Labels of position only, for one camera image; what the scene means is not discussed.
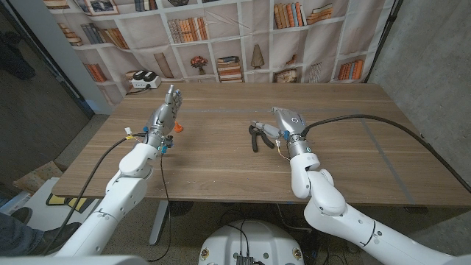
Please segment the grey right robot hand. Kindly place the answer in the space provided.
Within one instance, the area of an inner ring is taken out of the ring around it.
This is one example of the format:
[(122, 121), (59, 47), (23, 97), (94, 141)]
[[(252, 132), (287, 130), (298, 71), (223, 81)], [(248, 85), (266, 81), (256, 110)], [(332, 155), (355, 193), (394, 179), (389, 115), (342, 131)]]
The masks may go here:
[(302, 136), (302, 132), (307, 126), (299, 113), (280, 107), (272, 107), (271, 113), (275, 117), (276, 126), (260, 121), (251, 121), (249, 128), (260, 133), (269, 147), (275, 147), (275, 141), (285, 141), (290, 158), (312, 153), (306, 137)]

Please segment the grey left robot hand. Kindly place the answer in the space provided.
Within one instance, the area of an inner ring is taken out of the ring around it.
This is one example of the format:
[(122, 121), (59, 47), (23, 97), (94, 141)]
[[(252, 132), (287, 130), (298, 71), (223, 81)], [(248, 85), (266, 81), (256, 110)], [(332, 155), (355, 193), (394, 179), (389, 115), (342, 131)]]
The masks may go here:
[(163, 145), (166, 136), (174, 129), (178, 110), (183, 103), (180, 90), (174, 85), (169, 86), (164, 103), (158, 107), (146, 123), (145, 144), (159, 149)]

